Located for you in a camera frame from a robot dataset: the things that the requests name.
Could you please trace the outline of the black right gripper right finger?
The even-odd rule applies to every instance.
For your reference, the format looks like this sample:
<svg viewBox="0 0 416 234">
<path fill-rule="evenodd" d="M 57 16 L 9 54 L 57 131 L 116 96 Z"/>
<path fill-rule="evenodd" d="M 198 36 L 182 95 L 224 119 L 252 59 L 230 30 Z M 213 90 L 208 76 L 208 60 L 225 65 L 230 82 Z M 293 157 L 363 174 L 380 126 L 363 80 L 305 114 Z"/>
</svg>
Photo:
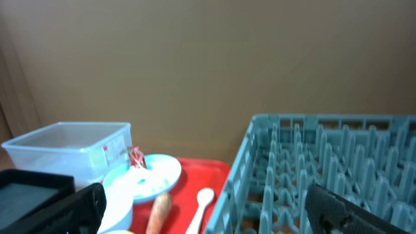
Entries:
<svg viewBox="0 0 416 234">
<path fill-rule="evenodd" d="M 407 233 L 320 185 L 308 187 L 304 207 L 314 234 Z"/>
</svg>

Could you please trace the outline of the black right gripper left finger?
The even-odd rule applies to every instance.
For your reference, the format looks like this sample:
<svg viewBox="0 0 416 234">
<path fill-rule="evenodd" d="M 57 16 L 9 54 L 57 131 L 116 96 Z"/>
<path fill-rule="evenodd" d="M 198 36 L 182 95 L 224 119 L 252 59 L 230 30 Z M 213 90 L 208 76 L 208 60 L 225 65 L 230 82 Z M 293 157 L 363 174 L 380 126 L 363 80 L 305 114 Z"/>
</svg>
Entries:
<svg viewBox="0 0 416 234">
<path fill-rule="evenodd" d="M 103 185 L 93 183 L 2 229 L 1 234 L 96 234 L 106 206 Z"/>
</svg>

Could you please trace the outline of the black square bin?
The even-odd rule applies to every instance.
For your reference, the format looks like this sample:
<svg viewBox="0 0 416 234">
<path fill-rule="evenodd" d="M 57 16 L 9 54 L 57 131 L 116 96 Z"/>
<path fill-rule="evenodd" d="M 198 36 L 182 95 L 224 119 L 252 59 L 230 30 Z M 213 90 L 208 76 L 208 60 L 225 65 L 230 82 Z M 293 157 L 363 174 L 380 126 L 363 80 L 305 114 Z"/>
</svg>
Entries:
<svg viewBox="0 0 416 234">
<path fill-rule="evenodd" d="M 1 171 L 1 229 L 73 194 L 70 175 L 6 169 Z"/>
</svg>

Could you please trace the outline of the clear plastic bin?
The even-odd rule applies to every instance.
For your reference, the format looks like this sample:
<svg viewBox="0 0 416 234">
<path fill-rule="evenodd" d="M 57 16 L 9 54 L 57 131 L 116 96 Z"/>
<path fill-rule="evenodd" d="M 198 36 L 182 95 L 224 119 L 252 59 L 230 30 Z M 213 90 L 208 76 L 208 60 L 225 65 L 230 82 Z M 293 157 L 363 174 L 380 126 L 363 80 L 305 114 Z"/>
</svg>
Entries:
<svg viewBox="0 0 416 234">
<path fill-rule="evenodd" d="M 76 187 L 85 187 L 127 161 L 131 124 L 57 122 L 1 146 L 17 168 L 73 176 Z"/>
</svg>

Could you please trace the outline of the light blue plate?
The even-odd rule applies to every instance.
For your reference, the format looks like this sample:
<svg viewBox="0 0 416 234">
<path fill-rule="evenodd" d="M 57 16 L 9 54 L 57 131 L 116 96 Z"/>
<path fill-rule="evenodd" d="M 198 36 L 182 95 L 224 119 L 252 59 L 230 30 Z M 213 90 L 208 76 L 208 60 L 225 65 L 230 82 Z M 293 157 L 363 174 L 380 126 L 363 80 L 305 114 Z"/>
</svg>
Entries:
<svg viewBox="0 0 416 234">
<path fill-rule="evenodd" d="M 103 186 L 130 192 L 135 205 L 150 202 L 176 186 L 182 167 L 175 157 L 150 154 L 144 160 L 146 169 L 132 168 L 129 161 L 115 167 L 104 177 Z"/>
</svg>

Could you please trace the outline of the red plastic tray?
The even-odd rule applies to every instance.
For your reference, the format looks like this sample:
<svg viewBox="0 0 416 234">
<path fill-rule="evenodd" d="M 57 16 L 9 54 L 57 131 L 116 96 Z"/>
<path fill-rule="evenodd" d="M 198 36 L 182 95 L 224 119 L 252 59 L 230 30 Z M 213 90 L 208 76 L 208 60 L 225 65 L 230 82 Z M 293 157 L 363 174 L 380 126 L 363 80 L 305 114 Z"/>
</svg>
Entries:
<svg viewBox="0 0 416 234">
<path fill-rule="evenodd" d="M 215 197 L 204 212 L 200 228 L 200 233 L 203 233 L 216 199 L 224 187 L 230 167 L 222 161 L 209 159 L 179 158 L 178 161 L 181 163 L 182 172 L 176 186 L 169 192 L 173 206 L 161 233 L 185 233 L 198 207 L 197 193 L 201 189 L 211 188 Z M 153 201 L 134 205 L 130 231 L 139 234 L 146 232 L 152 206 Z"/>
</svg>

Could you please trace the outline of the grey dishwasher rack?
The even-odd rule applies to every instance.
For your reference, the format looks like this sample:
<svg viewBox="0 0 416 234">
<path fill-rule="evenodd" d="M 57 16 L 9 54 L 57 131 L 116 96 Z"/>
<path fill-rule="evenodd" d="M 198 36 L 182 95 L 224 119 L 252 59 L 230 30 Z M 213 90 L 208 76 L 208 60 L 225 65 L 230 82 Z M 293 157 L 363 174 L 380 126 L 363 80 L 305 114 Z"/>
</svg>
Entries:
<svg viewBox="0 0 416 234">
<path fill-rule="evenodd" d="M 413 115 L 256 114 L 206 233 L 309 233 L 317 183 L 415 232 Z"/>
</svg>

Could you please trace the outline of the yellow plastic cup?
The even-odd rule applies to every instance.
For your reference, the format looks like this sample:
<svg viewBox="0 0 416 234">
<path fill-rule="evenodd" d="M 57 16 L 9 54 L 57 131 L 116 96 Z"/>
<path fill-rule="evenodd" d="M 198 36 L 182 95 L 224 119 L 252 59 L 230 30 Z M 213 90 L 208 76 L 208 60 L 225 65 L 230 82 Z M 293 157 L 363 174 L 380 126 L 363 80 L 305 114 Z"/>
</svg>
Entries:
<svg viewBox="0 0 416 234">
<path fill-rule="evenodd" d="M 135 233 L 129 230 L 115 230 L 115 231 L 107 232 L 105 234 L 135 234 Z"/>
</svg>

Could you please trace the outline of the light blue bowl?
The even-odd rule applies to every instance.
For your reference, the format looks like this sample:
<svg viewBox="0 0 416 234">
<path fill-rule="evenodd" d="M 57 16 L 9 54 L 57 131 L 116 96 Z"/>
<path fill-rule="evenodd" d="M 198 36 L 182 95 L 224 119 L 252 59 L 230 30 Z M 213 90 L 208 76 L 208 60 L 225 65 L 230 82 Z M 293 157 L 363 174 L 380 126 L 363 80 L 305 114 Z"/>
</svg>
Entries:
<svg viewBox="0 0 416 234">
<path fill-rule="evenodd" d="M 104 190 L 107 205 L 97 234 L 128 230 L 133 222 L 132 192 L 121 187 L 105 187 Z"/>
</svg>

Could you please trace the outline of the white plastic spoon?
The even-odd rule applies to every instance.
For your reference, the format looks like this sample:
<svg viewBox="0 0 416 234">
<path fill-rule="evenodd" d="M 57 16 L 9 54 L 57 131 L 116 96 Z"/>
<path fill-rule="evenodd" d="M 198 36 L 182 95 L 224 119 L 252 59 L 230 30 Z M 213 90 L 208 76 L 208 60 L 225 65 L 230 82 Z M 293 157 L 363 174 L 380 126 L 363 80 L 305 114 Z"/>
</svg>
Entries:
<svg viewBox="0 0 416 234">
<path fill-rule="evenodd" d="M 205 212 L 205 209 L 207 206 L 214 200 L 215 192 L 212 188 L 203 188 L 201 189 L 196 196 L 198 208 L 196 209 L 196 212 L 185 232 L 185 234 L 198 234 L 203 214 Z"/>
</svg>

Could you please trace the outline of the orange carrot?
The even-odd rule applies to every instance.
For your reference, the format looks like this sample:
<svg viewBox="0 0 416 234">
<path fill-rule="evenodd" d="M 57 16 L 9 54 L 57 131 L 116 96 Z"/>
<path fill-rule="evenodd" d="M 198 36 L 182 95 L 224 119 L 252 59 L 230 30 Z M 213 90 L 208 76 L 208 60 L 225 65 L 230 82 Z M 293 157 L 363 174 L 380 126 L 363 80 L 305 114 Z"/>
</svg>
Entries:
<svg viewBox="0 0 416 234">
<path fill-rule="evenodd" d="M 158 195 L 153 203 L 149 216 L 146 234 L 159 234 L 172 209 L 172 197 L 164 192 Z"/>
</svg>

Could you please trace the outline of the red snack wrapper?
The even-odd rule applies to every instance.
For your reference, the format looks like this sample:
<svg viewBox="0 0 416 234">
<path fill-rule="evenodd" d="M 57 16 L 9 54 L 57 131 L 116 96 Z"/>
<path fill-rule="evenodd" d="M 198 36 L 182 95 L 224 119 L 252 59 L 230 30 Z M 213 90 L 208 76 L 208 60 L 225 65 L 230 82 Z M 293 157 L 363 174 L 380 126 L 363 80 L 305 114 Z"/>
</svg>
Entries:
<svg viewBox="0 0 416 234">
<path fill-rule="evenodd" d="M 145 155 L 141 152 L 138 146 L 130 146 L 127 149 L 131 166 L 134 168 L 146 169 Z"/>
</svg>

